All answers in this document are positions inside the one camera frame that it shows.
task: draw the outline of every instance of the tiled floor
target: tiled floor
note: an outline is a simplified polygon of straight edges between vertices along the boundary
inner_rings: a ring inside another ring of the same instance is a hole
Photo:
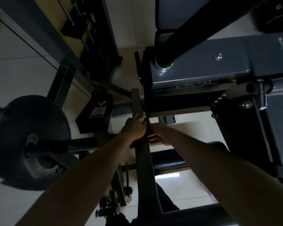
[[[154,45],[155,0],[106,0],[106,2],[119,54],[123,56],[123,62],[115,70],[112,82],[127,90],[138,88],[143,97],[143,88],[138,82],[136,73],[134,52],[138,51],[142,58],[145,47]],[[58,63],[1,10],[0,18],[45,56],[55,68],[58,67]],[[212,36],[211,39],[258,33],[250,16],[246,15]],[[0,106],[5,106],[11,100],[23,95],[46,96],[56,73],[55,68],[0,23]],[[73,82],[84,93],[72,84],[63,108],[70,124],[72,138],[91,137],[93,133],[80,134],[75,123],[76,117],[90,100],[91,95],[77,81]],[[127,99],[118,95],[113,97],[115,103],[128,102]],[[120,132],[127,118],[128,116],[111,119],[113,133]],[[158,119],[151,118],[151,122],[158,122]],[[177,115],[176,124],[172,127],[204,142],[225,143],[210,112]],[[172,147],[156,145],[151,146],[150,150],[154,152],[168,148]],[[134,149],[129,151],[121,164],[124,165],[126,162],[135,163]],[[178,172],[176,177],[157,179],[157,182],[180,209],[212,204],[211,198],[191,170]],[[132,201],[127,207],[121,209],[129,222],[137,216],[136,171],[130,171],[130,185],[134,190]],[[40,194],[41,192],[16,190],[0,185],[0,225],[14,225]],[[86,225],[105,225],[105,222],[104,218],[96,219],[95,213],[92,213]]]

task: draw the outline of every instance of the yellow warning sticker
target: yellow warning sticker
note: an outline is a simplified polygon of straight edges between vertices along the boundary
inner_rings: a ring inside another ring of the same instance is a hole
[[[105,101],[103,101],[103,102],[99,102],[98,104],[100,105],[100,106],[102,106],[102,105],[104,105],[106,102]]]

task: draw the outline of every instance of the forearm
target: forearm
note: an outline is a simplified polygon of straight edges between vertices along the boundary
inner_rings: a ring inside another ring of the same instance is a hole
[[[17,226],[85,225],[131,143],[121,133],[74,165],[51,184]]]
[[[169,129],[165,135],[240,225],[283,224],[282,184],[253,164],[180,131]]]

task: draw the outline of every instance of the hand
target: hand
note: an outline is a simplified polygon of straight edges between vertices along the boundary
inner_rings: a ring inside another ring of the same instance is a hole
[[[132,142],[144,136],[147,130],[147,123],[144,121],[145,116],[138,118],[138,114],[135,117],[128,118],[126,124],[121,130],[121,133],[128,136]]]
[[[163,122],[159,122],[150,124],[150,127],[154,132],[154,135],[148,137],[150,145],[158,143],[162,143],[166,146],[171,145],[164,136],[164,133],[170,128],[168,125]]]

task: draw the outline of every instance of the black pants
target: black pants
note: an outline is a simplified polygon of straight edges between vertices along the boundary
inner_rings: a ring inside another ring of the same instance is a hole
[[[166,195],[164,190],[156,183],[157,193],[159,202],[161,204],[161,209],[163,213],[179,210],[176,205],[173,204],[171,199]],[[124,214],[119,213],[116,216],[108,216],[106,219],[106,226],[115,226],[115,225],[130,225],[129,221],[126,219]]]

